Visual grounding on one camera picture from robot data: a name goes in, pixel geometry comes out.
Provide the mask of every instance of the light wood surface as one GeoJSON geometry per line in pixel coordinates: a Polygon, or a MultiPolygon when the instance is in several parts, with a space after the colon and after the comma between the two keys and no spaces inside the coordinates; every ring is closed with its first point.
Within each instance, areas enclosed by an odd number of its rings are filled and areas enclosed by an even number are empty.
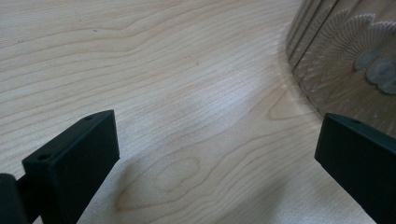
{"type": "Polygon", "coordinates": [[[121,159],[79,223],[373,223],[314,160],[300,3],[0,1],[1,172],[114,109],[121,159]]]}

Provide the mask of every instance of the black block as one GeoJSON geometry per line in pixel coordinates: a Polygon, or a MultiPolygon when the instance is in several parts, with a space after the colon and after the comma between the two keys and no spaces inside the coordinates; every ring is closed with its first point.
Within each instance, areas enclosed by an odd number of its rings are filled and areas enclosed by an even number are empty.
{"type": "Polygon", "coordinates": [[[76,223],[119,158],[111,110],[81,119],[24,159],[43,221],[76,223]]]}
{"type": "Polygon", "coordinates": [[[396,139],[327,114],[315,159],[377,223],[396,223],[396,139]]]}

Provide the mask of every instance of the translucent plastic object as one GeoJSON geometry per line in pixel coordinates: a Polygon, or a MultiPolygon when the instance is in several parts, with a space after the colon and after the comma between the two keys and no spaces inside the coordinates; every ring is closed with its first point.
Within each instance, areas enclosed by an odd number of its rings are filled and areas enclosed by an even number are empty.
{"type": "Polygon", "coordinates": [[[321,114],[359,119],[396,137],[394,8],[394,0],[304,0],[286,52],[321,114]]]}

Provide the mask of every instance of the tabletop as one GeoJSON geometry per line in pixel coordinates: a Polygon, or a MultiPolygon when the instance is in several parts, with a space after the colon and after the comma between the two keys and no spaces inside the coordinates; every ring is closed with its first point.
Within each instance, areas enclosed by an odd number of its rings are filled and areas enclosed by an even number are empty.
{"type": "Polygon", "coordinates": [[[374,223],[314,160],[300,3],[0,1],[1,172],[114,109],[120,160],[78,223],[374,223]]]}

